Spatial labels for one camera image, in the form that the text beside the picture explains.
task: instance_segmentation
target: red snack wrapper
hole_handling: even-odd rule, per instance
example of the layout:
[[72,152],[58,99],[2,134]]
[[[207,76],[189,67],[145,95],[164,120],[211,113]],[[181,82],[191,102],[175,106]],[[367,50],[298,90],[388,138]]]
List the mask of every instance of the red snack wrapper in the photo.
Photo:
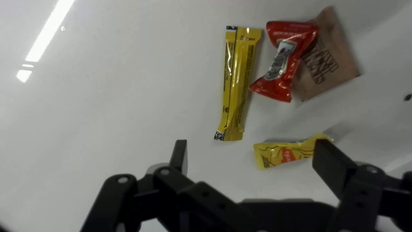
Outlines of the red snack wrapper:
[[249,90],[265,97],[291,102],[292,80],[300,57],[318,33],[318,27],[300,22],[267,22],[266,31],[271,44],[278,49],[269,71],[249,85]]

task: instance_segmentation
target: white table surface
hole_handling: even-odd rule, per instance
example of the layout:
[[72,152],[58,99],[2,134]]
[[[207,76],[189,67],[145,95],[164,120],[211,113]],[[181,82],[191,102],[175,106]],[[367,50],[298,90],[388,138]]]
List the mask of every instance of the white table surface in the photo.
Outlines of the white table surface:
[[[252,144],[341,124],[349,130],[337,146],[351,158],[395,176],[412,169],[412,100],[403,100],[412,93],[410,1],[76,0],[20,82],[56,1],[0,1],[0,222],[11,231],[78,231],[105,178],[140,178],[168,160],[177,138],[188,139],[188,175],[235,201],[336,204],[310,160],[261,171]],[[225,26],[309,19],[330,4],[361,77],[305,103],[253,95],[243,140],[213,142]],[[255,76],[273,51],[264,36]]]

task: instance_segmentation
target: small yellow wrapper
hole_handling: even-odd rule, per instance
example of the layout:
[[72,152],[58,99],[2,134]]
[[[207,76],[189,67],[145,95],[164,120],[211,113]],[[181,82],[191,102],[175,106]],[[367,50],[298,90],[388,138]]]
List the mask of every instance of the small yellow wrapper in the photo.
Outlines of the small yellow wrapper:
[[330,139],[325,134],[315,134],[300,142],[266,142],[253,146],[255,157],[258,169],[276,166],[294,160],[311,157],[316,139]]
[[221,120],[215,140],[240,140],[244,130],[247,86],[261,30],[226,27]]

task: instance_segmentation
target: brown paper packet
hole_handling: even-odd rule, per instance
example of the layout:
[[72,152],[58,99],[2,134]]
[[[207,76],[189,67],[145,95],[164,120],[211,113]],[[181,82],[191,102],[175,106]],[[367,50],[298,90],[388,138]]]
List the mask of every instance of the brown paper packet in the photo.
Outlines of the brown paper packet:
[[312,48],[302,55],[293,80],[301,100],[360,75],[333,8],[323,9],[311,22],[319,27],[319,35]]

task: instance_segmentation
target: white surface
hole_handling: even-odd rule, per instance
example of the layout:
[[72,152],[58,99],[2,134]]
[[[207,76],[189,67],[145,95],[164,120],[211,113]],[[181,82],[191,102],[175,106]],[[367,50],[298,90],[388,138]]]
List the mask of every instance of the white surface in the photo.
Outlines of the white surface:
[[[334,202],[310,160],[258,171],[252,144],[338,122],[350,125],[338,147],[354,160],[396,176],[412,166],[410,1],[76,0],[23,84],[15,75],[55,4],[1,0],[0,222],[12,231],[78,231],[106,176],[141,176],[176,138],[189,142],[188,175],[234,200]],[[329,4],[361,77],[301,104],[253,95],[244,139],[212,142],[224,27],[307,19]],[[271,55],[264,37],[255,76]]]

